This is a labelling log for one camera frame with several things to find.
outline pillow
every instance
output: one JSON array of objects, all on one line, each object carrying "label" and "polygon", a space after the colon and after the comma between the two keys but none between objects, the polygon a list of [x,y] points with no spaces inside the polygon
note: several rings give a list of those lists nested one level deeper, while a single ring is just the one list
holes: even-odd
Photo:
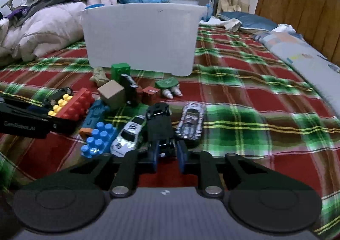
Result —
[{"label": "pillow", "polygon": [[254,34],[259,31],[270,32],[278,27],[275,22],[269,19],[244,12],[223,12],[217,17],[223,20],[230,20],[232,18],[240,20],[242,22],[240,30],[248,34]]}]

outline red building block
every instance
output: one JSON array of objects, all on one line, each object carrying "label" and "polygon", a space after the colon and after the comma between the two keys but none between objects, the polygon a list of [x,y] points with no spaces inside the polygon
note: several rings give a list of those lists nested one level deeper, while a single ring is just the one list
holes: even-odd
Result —
[{"label": "red building block", "polygon": [[142,103],[146,105],[153,105],[160,98],[160,89],[154,87],[146,87],[143,89]]},{"label": "red building block", "polygon": [[56,117],[78,121],[86,114],[95,99],[92,92],[82,88],[76,95],[57,113]]}]

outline white toy car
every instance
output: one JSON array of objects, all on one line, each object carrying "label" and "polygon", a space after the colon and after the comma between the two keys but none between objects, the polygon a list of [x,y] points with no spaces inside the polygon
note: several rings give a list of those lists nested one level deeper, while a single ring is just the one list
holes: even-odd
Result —
[{"label": "white toy car", "polygon": [[205,105],[198,102],[186,103],[181,121],[176,128],[176,135],[184,140],[196,141],[202,134]]},{"label": "white toy car", "polygon": [[128,151],[138,149],[143,142],[141,132],[145,124],[146,117],[144,115],[133,117],[112,142],[110,147],[111,154],[123,157]]}]

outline red cube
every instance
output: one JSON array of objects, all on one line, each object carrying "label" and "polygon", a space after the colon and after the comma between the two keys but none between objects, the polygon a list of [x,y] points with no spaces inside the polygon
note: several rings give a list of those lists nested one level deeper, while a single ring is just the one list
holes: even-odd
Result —
[{"label": "red cube", "polygon": [[157,103],[160,98],[160,89],[154,87],[146,87],[143,89],[142,103],[146,105],[153,105]]}]

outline plastic storage bin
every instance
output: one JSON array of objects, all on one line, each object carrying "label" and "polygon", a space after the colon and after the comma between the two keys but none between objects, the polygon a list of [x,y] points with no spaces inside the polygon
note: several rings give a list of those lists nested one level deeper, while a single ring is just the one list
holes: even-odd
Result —
[{"label": "plastic storage bin", "polygon": [[126,62],[131,69],[188,76],[198,24],[207,7],[132,3],[85,9],[82,25],[92,67]]}]

